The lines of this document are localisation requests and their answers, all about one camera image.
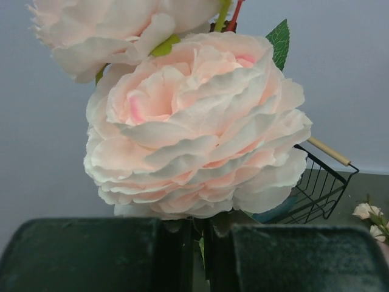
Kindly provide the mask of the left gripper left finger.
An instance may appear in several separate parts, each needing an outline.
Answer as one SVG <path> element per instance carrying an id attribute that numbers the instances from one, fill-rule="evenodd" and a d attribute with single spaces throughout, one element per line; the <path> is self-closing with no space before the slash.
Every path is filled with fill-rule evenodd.
<path id="1" fill-rule="evenodd" d="M 23 223 L 1 257 L 2 291 L 191 291 L 187 221 L 54 218 Z"/>

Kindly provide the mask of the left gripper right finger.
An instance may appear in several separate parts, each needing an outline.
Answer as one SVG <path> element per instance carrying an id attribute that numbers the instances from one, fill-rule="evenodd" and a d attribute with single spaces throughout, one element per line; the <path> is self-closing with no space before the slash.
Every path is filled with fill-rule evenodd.
<path id="1" fill-rule="evenodd" d="M 204 225 L 212 291 L 387 291 L 388 265 L 364 229 L 297 224 Z"/>

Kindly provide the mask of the pale pink peony stem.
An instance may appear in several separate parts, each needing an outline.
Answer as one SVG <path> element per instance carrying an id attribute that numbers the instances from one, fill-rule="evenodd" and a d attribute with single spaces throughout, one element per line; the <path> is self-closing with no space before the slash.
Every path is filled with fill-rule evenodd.
<path id="1" fill-rule="evenodd" d="M 283 74 L 290 30 L 236 31 L 241 1 L 33 1 L 31 29 L 86 106 L 86 174 L 121 217 L 263 215 L 306 169 L 312 123 Z"/>

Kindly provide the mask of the dark teal plate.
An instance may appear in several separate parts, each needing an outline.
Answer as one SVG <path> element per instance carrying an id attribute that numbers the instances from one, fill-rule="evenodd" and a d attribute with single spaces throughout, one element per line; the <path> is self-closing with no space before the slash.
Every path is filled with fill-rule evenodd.
<path id="1" fill-rule="evenodd" d="M 253 214 L 251 217 L 262 224 L 270 222 L 274 218 L 287 214 L 294 207 L 297 200 L 298 196 L 290 195 L 279 206 L 260 214 Z"/>

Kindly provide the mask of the small pink rose sprig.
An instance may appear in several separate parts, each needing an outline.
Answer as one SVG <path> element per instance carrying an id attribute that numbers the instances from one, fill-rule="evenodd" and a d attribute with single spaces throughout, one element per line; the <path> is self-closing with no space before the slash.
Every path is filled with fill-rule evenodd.
<path id="1" fill-rule="evenodd" d="M 369 232 L 375 240 L 388 246 L 388 219 L 382 212 L 381 208 L 372 204 L 372 199 L 369 194 L 364 202 L 358 204 L 352 215 L 369 222 Z"/>

